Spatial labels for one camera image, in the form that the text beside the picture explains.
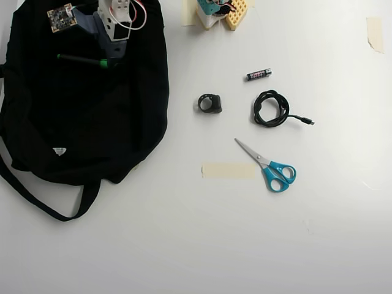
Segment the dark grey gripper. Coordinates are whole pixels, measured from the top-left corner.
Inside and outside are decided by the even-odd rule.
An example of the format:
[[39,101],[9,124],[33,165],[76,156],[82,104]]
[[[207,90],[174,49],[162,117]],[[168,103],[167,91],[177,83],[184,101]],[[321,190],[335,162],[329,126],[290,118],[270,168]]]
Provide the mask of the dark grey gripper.
[[107,65],[111,67],[122,59],[127,47],[127,29],[120,26],[108,9],[100,9],[92,15],[85,15],[75,9],[77,25],[94,36],[106,55]]

